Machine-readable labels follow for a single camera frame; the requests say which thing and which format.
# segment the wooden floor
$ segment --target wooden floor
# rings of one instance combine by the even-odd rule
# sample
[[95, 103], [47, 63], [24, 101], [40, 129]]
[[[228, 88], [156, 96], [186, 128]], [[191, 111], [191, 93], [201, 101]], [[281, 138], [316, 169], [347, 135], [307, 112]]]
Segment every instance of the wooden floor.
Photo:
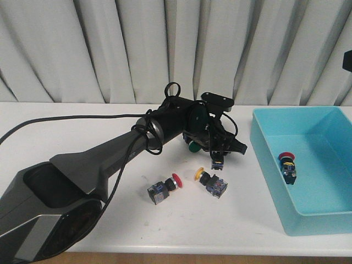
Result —
[[71, 253], [38, 264], [352, 264], [352, 257]]

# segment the white table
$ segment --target white table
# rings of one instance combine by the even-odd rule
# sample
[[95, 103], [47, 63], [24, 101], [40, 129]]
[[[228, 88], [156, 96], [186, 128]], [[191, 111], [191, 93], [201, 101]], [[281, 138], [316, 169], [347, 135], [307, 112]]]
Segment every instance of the white table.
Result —
[[[70, 114], [144, 113], [145, 104], [0, 103], [0, 134], [25, 120]], [[97, 227], [70, 251], [283, 256], [352, 256], [352, 234], [290, 237], [284, 233], [250, 136], [254, 106], [235, 106], [230, 116], [243, 156], [225, 157], [224, 170], [210, 170], [208, 153], [191, 153], [181, 136], [160, 156], [143, 152], [126, 167], [118, 191]], [[343, 107], [352, 119], [352, 107]], [[129, 131], [136, 119], [83, 119], [26, 126], [0, 146], [0, 193], [16, 172], [58, 153], [80, 152]], [[233, 131], [224, 118], [223, 124]], [[199, 167], [228, 183], [217, 199], [194, 182]], [[184, 187], [155, 206], [147, 188], [172, 173]]]

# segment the black plastic part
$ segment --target black plastic part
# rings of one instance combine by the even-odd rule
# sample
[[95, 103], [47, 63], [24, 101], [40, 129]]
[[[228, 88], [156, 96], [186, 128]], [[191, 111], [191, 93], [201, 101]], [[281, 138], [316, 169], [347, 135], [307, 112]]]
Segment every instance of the black plastic part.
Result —
[[100, 216], [101, 210], [99, 200], [89, 200], [62, 215], [35, 261], [56, 256], [84, 238], [94, 227], [93, 224]]
[[233, 139], [230, 145], [230, 150], [240, 152], [241, 154], [245, 155], [247, 146], [237, 139]]
[[211, 178], [208, 180], [206, 186], [213, 186], [213, 185], [216, 183], [216, 181], [217, 181], [218, 179], [219, 179], [219, 177], [217, 177], [217, 176], [214, 174], [213, 177], [211, 177]]
[[211, 168], [215, 170], [219, 170], [219, 169], [222, 170], [224, 167], [224, 154], [217, 151], [212, 151], [211, 158], [212, 158]]
[[286, 184], [291, 184], [293, 185], [296, 181], [296, 177], [292, 177], [292, 176], [284, 176], [284, 180], [286, 182]]
[[155, 205], [157, 205], [160, 201], [156, 201], [155, 200], [155, 196], [159, 193], [162, 193], [163, 194], [163, 199], [165, 200], [167, 197], [169, 197], [169, 191], [166, 187], [166, 185], [162, 182], [162, 181], [159, 181], [157, 182], [156, 184], [154, 184], [152, 186], [152, 188], [149, 188], [148, 189], [148, 194], [149, 194], [149, 197], [150, 199], [154, 202]]
[[181, 134], [188, 124], [190, 106], [194, 101], [182, 97], [170, 96], [164, 100], [158, 110], [151, 113], [163, 132], [163, 144]]
[[202, 172], [202, 177], [200, 177], [199, 182], [204, 186], [206, 186], [210, 179], [211, 179], [211, 176], [209, 175], [209, 173]]
[[28, 261], [13, 259], [16, 255], [18, 248], [21, 247], [24, 239], [27, 237], [31, 228], [35, 225], [37, 219], [32, 219], [25, 223], [22, 228], [16, 228], [11, 232], [8, 232], [0, 239], [0, 249], [5, 249], [5, 252], [0, 252], [0, 263], [29, 263]]
[[198, 134], [205, 131], [208, 123], [209, 115], [206, 107], [196, 104], [189, 111], [186, 130], [188, 133]]
[[62, 208], [85, 194], [50, 162], [26, 172], [24, 183], [48, 207]]
[[345, 52], [345, 55], [343, 56], [342, 68], [352, 72], [352, 51]]
[[215, 93], [205, 92], [201, 98], [207, 102], [208, 111], [220, 119], [223, 112], [230, 112], [231, 107], [235, 104], [234, 100]]
[[192, 139], [188, 137], [185, 133], [182, 133], [183, 140], [186, 142], [186, 144], [190, 144], [192, 142]]
[[108, 178], [121, 168], [127, 149], [134, 142], [128, 162], [146, 149], [146, 139], [136, 131], [127, 132], [79, 153], [59, 154], [50, 159], [67, 178], [86, 194], [108, 199]]
[[293, 159], [290, 158], [290, 157], [284, 157], [284, 158], [280, 159], [280, 164], [281, 164], [281, 166], [282, 166], [285, 162], [292, 162], [292, 163], [293, 163]]
[[173, 191], [176, 189], [176, 185], [174, 184], [174, 181], [171, 180], [171, 178], [168, 178], [165, 181], [165, 186], [169, 191]]

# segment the blue plastic tray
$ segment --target blue plastic tray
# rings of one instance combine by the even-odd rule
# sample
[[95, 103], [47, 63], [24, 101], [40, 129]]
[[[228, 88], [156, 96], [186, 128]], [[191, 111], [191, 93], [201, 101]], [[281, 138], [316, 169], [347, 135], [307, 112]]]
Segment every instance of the blue plastic tray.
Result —
[[[352, 124], [338, 107], [255, 109], [250, 138], [288, 235], [352, 233]], [[285, 151], [294, 185], [280, 171]]]

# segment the curtain fold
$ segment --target curtain fold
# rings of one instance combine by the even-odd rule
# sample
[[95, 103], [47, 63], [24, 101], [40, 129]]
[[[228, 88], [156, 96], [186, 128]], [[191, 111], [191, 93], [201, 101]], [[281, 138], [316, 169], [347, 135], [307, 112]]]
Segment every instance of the curtain fold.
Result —
[[169, 82], [164, 2], [117, 0], [137, 103], [161, 102]]
[[165, 0], [170, 81], [182, 87], [182, 97], [194, 99], [193, 76], [200, 0]]
[[75, 6], [105, 102], [135, 103], [115, 2], [79, 0]]
[[13, 65], [10, 72], [20, 82], [15, 86], [20, 91], [14, 91], [19, 101], [104, 102], [72, 1], [0, 1], [0, 10], [38, 79], [32, 82], [37, 85], [28, 85]]
[[0, 101], [352, 105], [350, 0], [0, 0]]
[[305, 105], [333, 50], [351, 1], [310, 1], [270, 105]]
[[233, 97], [234, 77], [248, 36], [254, 2], [210, 1], [205, 13], [206, 30], [202, 39], [204, 51], [201, 59], [197, 98], [204, 92]]

